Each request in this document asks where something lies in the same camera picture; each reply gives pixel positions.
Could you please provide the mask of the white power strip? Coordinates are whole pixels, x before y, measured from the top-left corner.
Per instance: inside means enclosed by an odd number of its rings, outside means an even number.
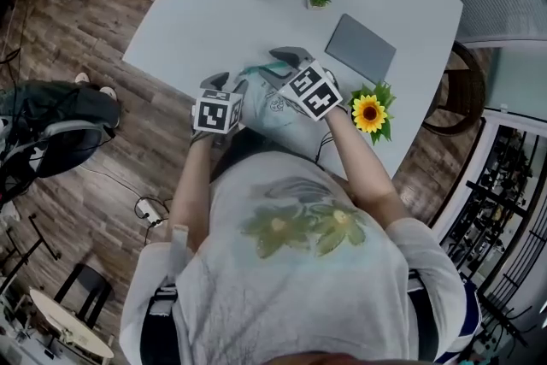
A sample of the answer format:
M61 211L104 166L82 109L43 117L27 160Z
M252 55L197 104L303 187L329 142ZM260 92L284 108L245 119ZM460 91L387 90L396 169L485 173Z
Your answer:
M140 219L147 220L153 227L157 227L163 221L161 206L155 199L141 197L135 205L136 215Z

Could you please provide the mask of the black office chair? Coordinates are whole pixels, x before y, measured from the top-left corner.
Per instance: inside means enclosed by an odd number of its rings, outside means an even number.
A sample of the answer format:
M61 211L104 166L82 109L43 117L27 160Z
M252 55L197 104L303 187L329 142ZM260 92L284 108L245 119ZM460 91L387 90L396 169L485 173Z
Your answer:
M115 138L104 123L65 121L34 133L8 149L0 159L0 185L12 187L67 172L87 161Z

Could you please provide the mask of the round white table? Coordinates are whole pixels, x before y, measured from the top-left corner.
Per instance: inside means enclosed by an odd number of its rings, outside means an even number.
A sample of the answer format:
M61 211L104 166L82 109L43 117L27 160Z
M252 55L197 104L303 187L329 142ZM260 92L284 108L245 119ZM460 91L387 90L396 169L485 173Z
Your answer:
M105 342L58 302L33 288L29 293L38 311L60 333L63 343L75 344L104 359L112 359L115 356Z

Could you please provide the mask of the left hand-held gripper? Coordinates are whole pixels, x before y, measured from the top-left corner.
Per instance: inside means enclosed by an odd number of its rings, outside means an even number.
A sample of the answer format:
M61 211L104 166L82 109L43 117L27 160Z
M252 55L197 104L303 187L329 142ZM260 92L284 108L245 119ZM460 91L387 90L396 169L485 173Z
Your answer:
M232 92L222 90L230 74L223 72L204 79L201 95L192 107L192 128L197 132L228 134L240 122L249 82L240 80Z

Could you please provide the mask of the dark stool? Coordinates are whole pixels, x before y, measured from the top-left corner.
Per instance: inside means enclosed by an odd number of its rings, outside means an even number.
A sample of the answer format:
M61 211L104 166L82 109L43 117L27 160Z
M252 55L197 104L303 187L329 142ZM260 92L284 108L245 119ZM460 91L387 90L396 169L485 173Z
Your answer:
M54 301L61 303L75 282L88 292L76 318L93 329L104 305L114 296L112 285L97 270L79 262L56 293Z

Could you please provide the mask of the dark wicker chair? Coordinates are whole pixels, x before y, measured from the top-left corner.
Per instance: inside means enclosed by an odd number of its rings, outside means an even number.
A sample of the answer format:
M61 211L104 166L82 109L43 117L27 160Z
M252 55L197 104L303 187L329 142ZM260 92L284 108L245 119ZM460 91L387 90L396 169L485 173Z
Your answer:
M445 105L440 104L442 84L439 84L421 124L429 132L443 137L455 137L467 132L481 118L485 108L485 77L482 68L472 53L459 42L453 43L451 52L459 57L466 67L444 71L444 75L448 77ZM460 115L462 119L449 127L435 126L426 122L426 119L437 109Z

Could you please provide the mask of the black metal railing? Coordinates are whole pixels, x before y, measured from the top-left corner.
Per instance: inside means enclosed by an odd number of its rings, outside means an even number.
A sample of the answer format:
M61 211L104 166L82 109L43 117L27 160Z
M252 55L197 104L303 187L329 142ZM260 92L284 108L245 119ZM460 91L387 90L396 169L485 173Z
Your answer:
M485 164L441 241L464 281L475 287L485 352L505 339L525 344L512 302L547 247L547 138L500 126Z

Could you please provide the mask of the light green pouch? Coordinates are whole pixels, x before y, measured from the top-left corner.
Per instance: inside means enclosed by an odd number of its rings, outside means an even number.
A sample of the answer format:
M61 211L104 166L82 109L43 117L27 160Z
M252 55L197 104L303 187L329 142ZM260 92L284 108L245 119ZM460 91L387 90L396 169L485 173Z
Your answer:
M312 121L286 101L259 74L258 66L245 68L237 79L248 83L241 119L246 127L307 157L314 156L321 142L332 136L325 122Z

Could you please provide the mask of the sunflower in white pot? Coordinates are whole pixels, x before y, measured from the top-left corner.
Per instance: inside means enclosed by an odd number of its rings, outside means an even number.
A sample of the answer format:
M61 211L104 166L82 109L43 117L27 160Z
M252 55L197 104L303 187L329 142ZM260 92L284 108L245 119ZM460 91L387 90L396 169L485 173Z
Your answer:
M397 98L391 92L391 85L385 81L374 87L362 85L350 94L347 102L350 118L354 126L364 133L368 133L373 144L381 138L391 142L390 107Z

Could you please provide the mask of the person's right forearm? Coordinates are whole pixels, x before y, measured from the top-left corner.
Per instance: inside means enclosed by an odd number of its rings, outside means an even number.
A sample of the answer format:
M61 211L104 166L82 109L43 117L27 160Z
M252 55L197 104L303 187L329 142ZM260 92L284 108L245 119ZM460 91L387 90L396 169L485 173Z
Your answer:
M371 147L339 107L325 117L330 128L355 204L387 228L409 218L389 174Z

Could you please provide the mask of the grey notebook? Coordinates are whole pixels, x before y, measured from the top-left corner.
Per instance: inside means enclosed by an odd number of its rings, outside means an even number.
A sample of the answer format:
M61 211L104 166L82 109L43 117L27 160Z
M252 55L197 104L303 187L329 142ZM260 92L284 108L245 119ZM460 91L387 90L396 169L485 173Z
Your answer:
M389 71L397 49L348 14L342 14L325 52L376 84Z

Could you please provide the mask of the person's left hand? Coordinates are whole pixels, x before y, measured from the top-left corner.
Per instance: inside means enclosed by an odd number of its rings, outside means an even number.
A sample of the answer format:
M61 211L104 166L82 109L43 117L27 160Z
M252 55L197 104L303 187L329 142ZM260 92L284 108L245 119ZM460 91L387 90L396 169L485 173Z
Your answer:
M215 142L215 135L212 132L193 131L191 135L190 147L203 141L211 146Z

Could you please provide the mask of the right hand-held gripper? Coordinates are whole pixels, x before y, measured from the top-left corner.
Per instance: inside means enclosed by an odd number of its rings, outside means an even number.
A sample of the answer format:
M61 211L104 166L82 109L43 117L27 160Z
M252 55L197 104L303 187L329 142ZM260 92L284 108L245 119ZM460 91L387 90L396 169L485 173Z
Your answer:
M326 70L304 48L285 46L269 51L291 68L260 66L258 73L288 102L313 121L323 119L342 103L342 96Z

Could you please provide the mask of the person's white floral shirt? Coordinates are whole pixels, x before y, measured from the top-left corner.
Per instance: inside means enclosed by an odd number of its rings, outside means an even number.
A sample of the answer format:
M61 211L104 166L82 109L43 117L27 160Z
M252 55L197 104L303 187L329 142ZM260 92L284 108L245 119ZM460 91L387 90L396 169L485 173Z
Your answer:
M178 295L183 365L261 365L309 351L414 360L413 274L431 304L438 352L455 342L464 287L422 222L383 228L326 172L281 152L237 163L211 196L209 236L198 251L157 243L140 254L121 317L130 365L142 365L144 314L167 284Z

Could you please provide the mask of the person's left forearm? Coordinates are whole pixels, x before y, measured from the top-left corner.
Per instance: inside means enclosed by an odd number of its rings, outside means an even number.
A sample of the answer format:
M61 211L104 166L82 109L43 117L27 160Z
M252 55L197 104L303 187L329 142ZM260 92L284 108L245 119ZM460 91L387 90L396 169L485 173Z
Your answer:
M193 252L209 235L212 145L211 136L191 145L169 211L166 240L173 231L187 231L187 245Z

